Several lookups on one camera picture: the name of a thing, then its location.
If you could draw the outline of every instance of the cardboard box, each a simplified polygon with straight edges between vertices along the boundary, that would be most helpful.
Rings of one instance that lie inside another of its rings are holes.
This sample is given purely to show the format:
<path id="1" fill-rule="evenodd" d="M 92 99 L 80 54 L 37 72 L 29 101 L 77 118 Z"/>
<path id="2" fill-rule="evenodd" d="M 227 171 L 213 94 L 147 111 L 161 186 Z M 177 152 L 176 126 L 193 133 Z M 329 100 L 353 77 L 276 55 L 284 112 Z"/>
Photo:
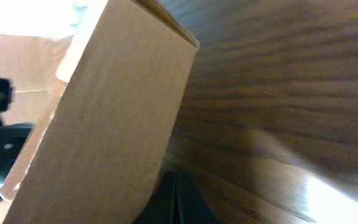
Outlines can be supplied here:
<path id="1" fill-rule="evenodd" d="M 198 42 L 155 1 L 99 7 L 1 189 L 5 223 L 130 223 L 149 201 Z"/>

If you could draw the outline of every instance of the dark brown wood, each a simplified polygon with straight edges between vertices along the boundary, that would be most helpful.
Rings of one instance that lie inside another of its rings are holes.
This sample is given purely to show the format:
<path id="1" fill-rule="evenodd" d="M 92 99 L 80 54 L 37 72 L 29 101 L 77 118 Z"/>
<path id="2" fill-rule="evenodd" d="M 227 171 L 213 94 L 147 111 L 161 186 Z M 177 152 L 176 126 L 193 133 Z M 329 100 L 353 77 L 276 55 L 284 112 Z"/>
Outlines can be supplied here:
<path id="1" fill-rule="evenodd" d="M 225 223 L 358 223 L 358 1 L 160 2 L 201 44 L 161 172 Z"/>

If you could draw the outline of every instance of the wood grain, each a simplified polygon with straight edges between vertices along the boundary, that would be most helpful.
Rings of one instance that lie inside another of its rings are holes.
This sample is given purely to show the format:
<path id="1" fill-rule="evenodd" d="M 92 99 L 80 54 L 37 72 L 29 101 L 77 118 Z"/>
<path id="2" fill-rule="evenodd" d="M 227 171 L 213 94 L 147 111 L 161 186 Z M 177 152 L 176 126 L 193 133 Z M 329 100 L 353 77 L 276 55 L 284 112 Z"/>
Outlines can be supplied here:
<path id="1" fill-rule="evenodd" d="M 224 223 L 358 223 L 358 1 L 160 2 L 201 44 L 161 172 Z"/>

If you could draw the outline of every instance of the black pointed object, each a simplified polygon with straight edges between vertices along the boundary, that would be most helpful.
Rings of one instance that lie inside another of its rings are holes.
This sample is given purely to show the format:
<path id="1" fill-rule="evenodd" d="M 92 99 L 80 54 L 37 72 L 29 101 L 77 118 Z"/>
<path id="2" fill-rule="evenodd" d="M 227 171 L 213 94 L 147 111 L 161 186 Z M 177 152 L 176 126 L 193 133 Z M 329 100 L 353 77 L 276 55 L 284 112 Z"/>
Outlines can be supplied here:
<path id="1" fill-rule="evenodd" d="M 143 212 L 133 224 L 221 223 L 186 172 L 167 172 Z"/>

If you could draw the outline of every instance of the cardboard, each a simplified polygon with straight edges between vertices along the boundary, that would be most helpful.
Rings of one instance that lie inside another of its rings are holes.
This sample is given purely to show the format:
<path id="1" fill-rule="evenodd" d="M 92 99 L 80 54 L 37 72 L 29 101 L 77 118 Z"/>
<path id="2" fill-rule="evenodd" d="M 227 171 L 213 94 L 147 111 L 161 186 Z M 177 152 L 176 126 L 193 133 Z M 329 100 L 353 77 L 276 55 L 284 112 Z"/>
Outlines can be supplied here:
<path id="1" fill-rule="evenodd" d="M 156 2 L 108 1 L 67 87 L 52 82 L 46 115 L 11 171 L 27 175 L 11 182 L 19 190 L 4 222 L 133 221 L 152 193 L 197 50 Z"/>

